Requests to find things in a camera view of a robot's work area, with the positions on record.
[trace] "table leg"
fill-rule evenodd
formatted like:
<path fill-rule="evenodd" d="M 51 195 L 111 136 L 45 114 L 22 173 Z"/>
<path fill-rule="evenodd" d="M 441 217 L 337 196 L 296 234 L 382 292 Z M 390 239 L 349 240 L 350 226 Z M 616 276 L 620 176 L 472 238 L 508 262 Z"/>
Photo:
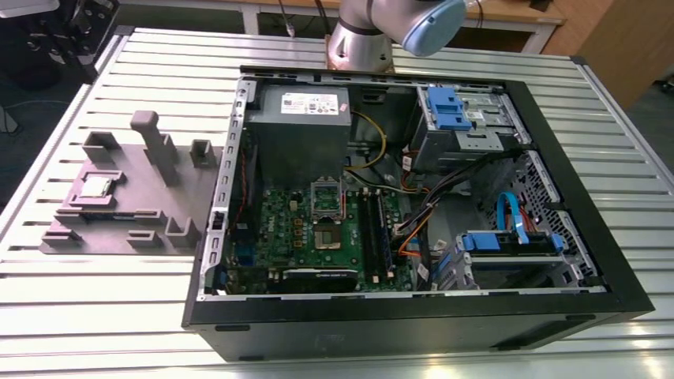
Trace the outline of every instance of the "table leg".
<path fill-rule="evenodd" d="M 250 4 L 242 4 L 243 30 L 246 34 L 259 35 L 261 26 L 258 24 L 258 14 L 261 7 Z"/>

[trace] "sticker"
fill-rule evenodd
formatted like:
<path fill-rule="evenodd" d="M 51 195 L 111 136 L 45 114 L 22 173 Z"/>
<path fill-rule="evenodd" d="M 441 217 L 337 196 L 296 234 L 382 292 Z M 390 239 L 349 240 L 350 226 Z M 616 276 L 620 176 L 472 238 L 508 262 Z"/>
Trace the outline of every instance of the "sticker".
<path fill-rule="evenodd" d="M 485 116 L 482 115 L 482 112 L 466 112 L 466 117 L 469 118 L 480 118 L 481 120 L 485 119 Z"/>
<path fill-rule="evenodd" d="M 436 250 L 436 251 L 445 250 L 446 247 L 448 247 L 448 242 L 438 239 L 438 242 L 436 242 L 436 246 L 433 247 L 433 250 Z"/>
<path fill-rule="evenodd" d="M 322 93 L 286 93 L 282 97 L 285 114 L 340 114 L 338 95 Z"/>
<path fill-rule="evenodd" d="M 402 169 L 410 171 L 413 169 L 413 158 L 410 156 L 402 157 Z"/>
<path fill-rule="evenodd" d="M 420 267 L 417 268 L 417 273 L 420 276 L 422 276 L 425 281 L 429 281 L 429 269 L 424 264 L 420 264 Z"/>

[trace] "green circuit board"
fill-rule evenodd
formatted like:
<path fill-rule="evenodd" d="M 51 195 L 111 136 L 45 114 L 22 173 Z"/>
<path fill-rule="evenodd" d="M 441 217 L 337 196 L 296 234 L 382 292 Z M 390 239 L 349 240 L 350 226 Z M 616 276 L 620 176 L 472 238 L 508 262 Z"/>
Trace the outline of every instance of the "green circuit board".
<path fill-rule="evenodd" d="M 342 219 L 336 220 L 332 228 L 340 231 L 337 241 L 322 237 L 321 243 L 340 242 L 340 247 L 321 249 L 317 244 L 317 230 L 322 221 L 313 221 L 312 191 L 288 191 L 269 189 L 262 199 L 262 224 L 258 244 L 255 246 L 257 268 L 284 270 L 285 268 L 344 268 L 358 271 L 358 291 L 405 291 L 410 287 L 410 267 L 397 265 L 394 277 L 382 278 L 381 283 L 368 280 L 365 274 L 362 236 L 358 219 L 358 192 L 348 191 L 342 195 Z M 328 209 L 340 208 L 340 203 L 332 200 L 334 194 L 320 193 L 318 201 Z M 400 222 L 402 217 L 396 193 L 382 195 L 386 222 Z"/>

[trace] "motherboard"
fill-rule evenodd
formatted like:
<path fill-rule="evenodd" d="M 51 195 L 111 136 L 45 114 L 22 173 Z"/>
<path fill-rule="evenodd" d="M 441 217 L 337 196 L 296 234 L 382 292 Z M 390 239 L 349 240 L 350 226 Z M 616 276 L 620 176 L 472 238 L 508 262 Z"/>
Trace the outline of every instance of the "motherboard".
<path fill-rule="evenodd" d="M 354 283 L 354 291 L 409 291 L 409 259 L 392 250 L 393 226 L 402 219 L 397 193 L 342 191 L 334 181 L 314 184 L 306 190 L 265 191 L 258 242 L 234 247 L 230 289 L 250 295 L 285 292 L 278 284 L 292 283 L 293 276 L 320 277 L 329 269 L 344 276 L 333 281 L 338 284 L 328 278 L 302 282 L 333 285 L 336 292 Z"/>

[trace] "yellow cable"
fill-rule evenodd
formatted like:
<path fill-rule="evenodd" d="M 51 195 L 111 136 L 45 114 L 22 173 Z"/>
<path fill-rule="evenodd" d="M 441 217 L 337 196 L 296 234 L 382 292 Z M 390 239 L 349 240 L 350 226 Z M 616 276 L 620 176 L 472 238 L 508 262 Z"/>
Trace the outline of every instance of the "yellow cable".
<path fill-rule="evenodd" d="M 377 158 L 373 159 L 370 161 L 370 163 L 366 163 L 361 166 L 346 166 L 345 167 L 346 170 L 361 170 L 362 168 L 369 168 L 373 164 L 376 164 L 377 162 L 380 162 L 380 160 L 382 160 L 384 155 L 388 152 L 388 135 L 384 133 L 384 129 L 380 126 L 380 124 L 377 124 L 376 121 L 369 116 L 366 116 L 364 113 L 357 112 L 357 111 L 352 111 L 352 113 L 358 114 L 361 117 L 364 117 L 365 120 L 368 122 L 370 122 L 370 124 L 376 127 L 377 131 L 380 132 L 380 136 L 382 136 L 382 150 L 380 151 L 380 155 L 377 156 Z"/>

